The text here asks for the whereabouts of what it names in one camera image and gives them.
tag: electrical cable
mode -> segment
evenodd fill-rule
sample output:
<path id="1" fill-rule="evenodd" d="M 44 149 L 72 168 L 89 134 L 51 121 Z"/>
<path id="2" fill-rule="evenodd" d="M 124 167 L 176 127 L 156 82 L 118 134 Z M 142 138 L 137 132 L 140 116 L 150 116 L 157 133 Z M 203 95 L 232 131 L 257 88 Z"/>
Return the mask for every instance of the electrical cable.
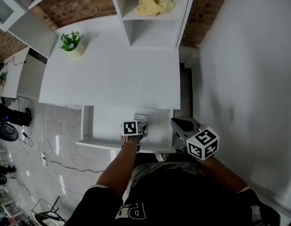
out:
<path id="1" fill-rule="evenodd" d="M 55 183 L 57 183 L 61 188 L 65 189 L 65 190 L 67 190 L 67 191 L 69 191 L 69 192 L 71 192 L 71 193 L 73 193 L 73 194 L 79 194 L 79 195 L 81 195 L 81 196 L 83 197 L 83 194 L 73 192 L 73 191 L 71 191 L 71 190 L 69 190 L 69 189 L 63 187 L 61 184 L 59 184 L 57 181 L 55 181 L 55 180 L 53 179 L 53 177 L 52 177 L 52 176 L 51 176 L 51 175 L 46 171 L 45 167 L 43 167 L 43 168 L 44 168 L 45 172 L 48 174 L 48 176 L 50 176 L 51 179 L 52 179 Z"/>
<path id="2" fill-rule="evenodd" d="M 18 181 L 18 183 L 20 183 L 20 181 L 19 181 L 16 177 L 10 177 L 10 178 L 12 178 L 12 179 L 16 179 L 16 180 Z M 31 192 L 28 190 L 28 188 L 27 188 L 24 184 L 22 184 L 22 183 L 20 183 L 20 184 L 21 184 L 23 187 L 25 187 L 27 194 L 28 194 L 29 196 L 31 196 Z"/>
<path id="3" fill-rule="evenodd" d="M 32 141 L 32 139 L 31 139 L 30 137 L 25 138 L 24 141 L 21 140 L 21 139 L 19 139 L 19 140 L 20 140 L 21 142 L 23 142 L 25 145 L 28 144 L 30 147 L 33 146 L 33 141 Z"/>
<path id="4" fill-rule="evenodd" d="M 45 152 L 45 140 L 48 142 L 48 144 L 50 145 L 50 155 L 52 154 L 52 146 L 50 144 L 50 142 L 48 141 L 48 139 L 45 137 L 45 126 L 44 126 L 44 113 L 43 113 L 43 104 L 41 103 L 41 110 L 42 110 L 42 119 L 43 119 L 43 141 L 44 141 L 44 148 L 43 148 L 43 152 Z"/>
<path id="5" fill-rule="evenodd" d="M 51 146 L 51 144 L 50 144 L 50 142 L 48 141 L 48 139 L 47 138 L 45 138 L 45 140 L 48 142 L 48 144 L 50 145 L 50 155 L 49 156 L 51 156 L 51 154 L 52 154 L 52 146 Z"/>
<path id="6" fill-rule="evenodd" d="M 21 142 L 20 142 L 20 139 L 18 138 L 18 142 L 19 142 L 19 144 L 20 144 L 20 146 L 26 151 L 26 149 L 22 146 L 22 144 L 21 144 Z"/>
<path id="7" fill-rule="evenodd" d="M 5 65 L 3 66 L 3 68 L 2 69 L 4 69 L 5 68 L 5 66 L 9 63 L 9 62 L 12 62 L 13 61 L 13 63 L 14 63 L 14 65 L 15 66 L 17 66 L 17 65 L 20 65 L 20 64 L 25 64 L 26 63 L 26 61 L 24 60 L 23 62 L 21 62 L 21 63 L 17 63 L 17 64 L 15 64 L 15 61 L 14 61 L 14 59 L 15 59 L 15 56 L 13 57 L 13 59 L 12 60 L 10 60 L 10 61 L 8 61 L 8 62 L 6 62 L 5 63 Z"/>
<path id="8" fill-rule="evenodd" d="M 20 111 L 20 98 L 18 98 L 18 111 Z"/>
<path id="9" fill-rule="evenodd" d="M 77 168 L 66 167 L 66 166 L 64 166 L 63 164 L 61 164 L 61 163 L 59 163 L 57 161 L 52 161 L 52 160 L 49 161 L 45 157 L 43 157 L 43 159 L 46 160 L 46 161 L 48 161 L 48 162 L 50 162 L 50 163 L 60 164 L 62 167 L 65 167 L 65 168 L 68 168 L 68 169 L 75 169 L 76 171 L 79 171 L 79 172 L 84 172 L 84 171 L 90 171 L 90 172 L 93 172 L 93 173 L 103 172 L 103 171 L 92 171 L 92 170 L 89 170 L 89 169 L 87 169 L 87 170 L 78 170 Z"/>

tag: green plant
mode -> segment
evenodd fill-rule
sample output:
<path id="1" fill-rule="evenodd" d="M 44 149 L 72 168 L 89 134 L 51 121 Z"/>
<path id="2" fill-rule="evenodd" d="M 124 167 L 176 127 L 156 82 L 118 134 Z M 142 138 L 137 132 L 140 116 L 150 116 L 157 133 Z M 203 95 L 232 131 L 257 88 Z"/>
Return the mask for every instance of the green plant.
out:
<path id="1" fill-rule="evenodd" d="M 71 35 L 63 33 L 61 35 L 60 48 L 66 51 L 72 51 L 76 48 L 82 38 L 83 35 L 80 36 L 79 32 L 72 31 Z"/>
<path id="2" fill-rule="evenodd" d="M 5 81 L 5 80 L 6 80 L 6 75 L 7 75 L 7 74 L 8 74 L 7 72 L 2 73 L 2 74 L 0 75 L 0 81 Z"/>

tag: black speaker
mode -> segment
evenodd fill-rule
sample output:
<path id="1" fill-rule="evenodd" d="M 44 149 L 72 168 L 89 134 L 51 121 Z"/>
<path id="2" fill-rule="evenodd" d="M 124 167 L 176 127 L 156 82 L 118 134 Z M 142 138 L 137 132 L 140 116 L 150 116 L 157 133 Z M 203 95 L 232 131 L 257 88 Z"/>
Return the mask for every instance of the black speaker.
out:
<path id="1" fill-rule="evenodd" d="M 5 141 L 16 141 L 19 138 L 19 132 L 15 127 L 6 122 L 0 122 L 0 139 Z"/>

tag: white wall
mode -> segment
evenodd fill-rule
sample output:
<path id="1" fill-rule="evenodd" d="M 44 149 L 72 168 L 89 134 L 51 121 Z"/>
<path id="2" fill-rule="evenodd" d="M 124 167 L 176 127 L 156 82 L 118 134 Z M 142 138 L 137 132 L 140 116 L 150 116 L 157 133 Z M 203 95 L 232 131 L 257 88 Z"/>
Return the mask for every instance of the white wall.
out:
<path id="1" fill-rule="evenodd" d="M 199 50 L 198 48 L 179 47 L 179 60 L 180 63 L 185 64 L 185 68 L 190 68 L 198 60 Z"/>
<path id="2" fill-rule="evenodd" d="M 226 0 L 200 63 L 195 117 L 217 157 L 291 210 L 291 0 Z"/>

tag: small white box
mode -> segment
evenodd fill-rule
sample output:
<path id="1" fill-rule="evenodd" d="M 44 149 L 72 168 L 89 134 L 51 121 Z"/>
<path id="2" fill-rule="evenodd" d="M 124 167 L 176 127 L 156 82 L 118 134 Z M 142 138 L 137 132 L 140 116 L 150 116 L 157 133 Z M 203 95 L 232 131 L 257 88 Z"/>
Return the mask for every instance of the small white box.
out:
<path id="1" fill-rule="evenodd" d="M 125 121 L 121 125 L 122 136 L 137 136 L 142 135 L 142 122 L 141 121 Z"/>
<path id="2" fill-rule="evenodd" d="M 218 151 L 219 140 L 215 131 L 211 127 L 207 127 L 187 140 L 188 153 L 205 160 Z"/>
<path id="3" fill-rule="evenodd" d="M 142 123 L 147 122 L 147 115 L 134 114 L 134 120 L 141 121 Z"/>

